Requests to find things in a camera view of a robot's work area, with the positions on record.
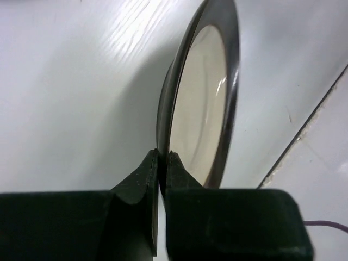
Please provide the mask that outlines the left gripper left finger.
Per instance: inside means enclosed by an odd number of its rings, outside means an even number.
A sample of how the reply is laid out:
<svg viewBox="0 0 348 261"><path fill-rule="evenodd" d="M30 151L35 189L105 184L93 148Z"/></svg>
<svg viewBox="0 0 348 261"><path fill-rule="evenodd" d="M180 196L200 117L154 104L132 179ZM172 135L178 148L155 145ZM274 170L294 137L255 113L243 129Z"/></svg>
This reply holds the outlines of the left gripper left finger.
<svg viewBox="0 0 348 261"><path fill-rule="evenodd" d="M1 194L1 260L152 260L158 155L110 190Z"/></svg>

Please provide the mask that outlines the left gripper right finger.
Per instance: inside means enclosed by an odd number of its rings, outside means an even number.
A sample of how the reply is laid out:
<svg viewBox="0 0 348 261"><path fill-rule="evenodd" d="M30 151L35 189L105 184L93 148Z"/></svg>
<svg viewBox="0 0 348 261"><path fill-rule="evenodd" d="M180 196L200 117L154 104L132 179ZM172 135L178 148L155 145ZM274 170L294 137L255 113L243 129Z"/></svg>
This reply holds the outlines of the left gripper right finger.
<svg viewBox="0 0 348 261"><path fill-rule="evenodd" d="M170 153L165 189L169 260L313 260L299 207L277 189L207 189Z"/></svg>

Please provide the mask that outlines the dark rim beige plate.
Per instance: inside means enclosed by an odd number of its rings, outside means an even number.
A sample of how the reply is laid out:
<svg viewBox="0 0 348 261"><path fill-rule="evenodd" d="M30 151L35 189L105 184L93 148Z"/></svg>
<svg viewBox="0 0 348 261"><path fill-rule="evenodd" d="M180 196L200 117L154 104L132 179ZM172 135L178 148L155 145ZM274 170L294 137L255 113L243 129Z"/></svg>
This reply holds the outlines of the dark rim beige plate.
<svg viewBox="0 0 348 261"><path fill-rule="evenodd" d="M221 184L237 110L239 36L235 1L203 1L185 31L158 104L162 193Z"/></svg>

